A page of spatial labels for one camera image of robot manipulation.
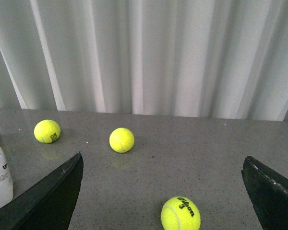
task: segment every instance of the speckled countertop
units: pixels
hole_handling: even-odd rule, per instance
[[[57,142],[35,140],[43,119],[60,124]],[[125,154],[108,144],[121,126],[135,136]],[[261,230],[241,176],[245,157],[288,178],[288,122],[0,109],[0,145],[14,197],[81,151],[69,230],[161,230],[162,205],[173,196],[197,205],[201,230]]]

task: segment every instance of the tennis ball seam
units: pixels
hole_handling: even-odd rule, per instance
[[[120,141],[120,139],[117,137],[117,136],[113,136],[113,138],[115,138],[119,143],[120,143],[120,146],[121,148],[123,149],[124,152],[127,152],[125,149],[124,149],[124,146],[122,144],[122,142]]]
[[[175,209],[169,205],[165,205],[163,208],[169,208],[172,210],[172,212],[175,214],[176,216],[176,219],[177,219],[177,222],[178,222],[178,229],[177,230],[180,230],[181,226],[180,226],[180,219],[179,219],[179,216],[177,215],[177,212],[175,211]]]

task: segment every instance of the white curtain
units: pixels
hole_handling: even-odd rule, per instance
[[[288,0],[0,0],[0,107],[288,120]]]

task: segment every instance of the yellow tennis ball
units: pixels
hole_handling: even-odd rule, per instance
[[[60,137],[61,128],[58,123],[52,120],[43,120],[34,128],[35,138],[42,143],[52,143]]]
[[[134,136],[127,128],[117,128],[111,133],[109,142],[114,151],[125,153],[132,149]]]
[[[191,200],[177,196],[163,205],[161,223],[165,230],[199,230],[201,216]]]

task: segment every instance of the tennis ball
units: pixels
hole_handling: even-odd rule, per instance
[[[60,137],[61,128],[55,121],[43,120],[34,128],[35,138],[42,143],[52,143]]]
[[[109,142],[114,151],[125,153],[133,147],[134,136],[127,128],[117,128],[111,133]]]
[[[201,216],[191,200],[177,196],[163,205],[161,223],[165,230],[199,230]]]

